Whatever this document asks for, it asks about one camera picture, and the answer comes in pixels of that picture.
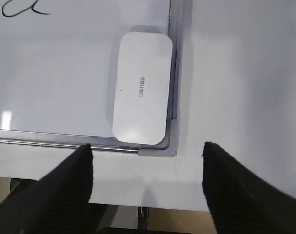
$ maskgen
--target white desk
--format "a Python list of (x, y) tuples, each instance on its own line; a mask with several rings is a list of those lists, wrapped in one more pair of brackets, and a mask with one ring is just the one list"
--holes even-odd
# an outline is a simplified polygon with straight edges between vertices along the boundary
[[(296, 197), (296, 0), (194, 1), (180, 81), (178, 155), (94, 152), (91, 201), (206, 210), (205, 141)], [(39, 179), (71, 152), (0, 145), (0, 176)]]

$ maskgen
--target white surface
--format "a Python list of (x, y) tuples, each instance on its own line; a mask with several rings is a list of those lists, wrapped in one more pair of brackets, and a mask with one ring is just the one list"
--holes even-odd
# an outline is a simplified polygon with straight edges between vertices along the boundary
[[(121, 37), (133, 26), (167, 32), (169, 0), (40, 0), (13, 18), (1, 13), (0, 128), (113, 137)], [(7, 5), (13, 14), (34, 0)]]
[[(205, 141), (296, 198), (296, 0), (193, 4), (178, 155), (95, 152), (92, 202), (207, 209), (200, 184)], [(0, 145), (0, 176), (39, 179), (70, 152)]]
[(119, 141), (156, 145), (165, 137), (173, 44), (160, 33), (123, 36), (113, 113)]

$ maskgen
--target whiteboard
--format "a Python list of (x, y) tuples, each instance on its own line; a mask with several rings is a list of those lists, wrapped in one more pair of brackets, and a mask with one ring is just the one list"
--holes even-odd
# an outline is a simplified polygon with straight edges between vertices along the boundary
[[(121, 37), (168, 30), (169, 0), (0, 0), (0, 129), (113, 137)], [(6, 14), (34, 0), (14, 0)]]

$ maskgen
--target whiteboard eraser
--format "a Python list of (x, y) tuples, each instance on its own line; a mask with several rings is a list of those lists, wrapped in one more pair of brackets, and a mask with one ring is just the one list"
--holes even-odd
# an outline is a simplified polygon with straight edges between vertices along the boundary
[(130, 32), (121, 40), (113, 134), (156, 145), (165, 137), (173, 44), (164, 34)]

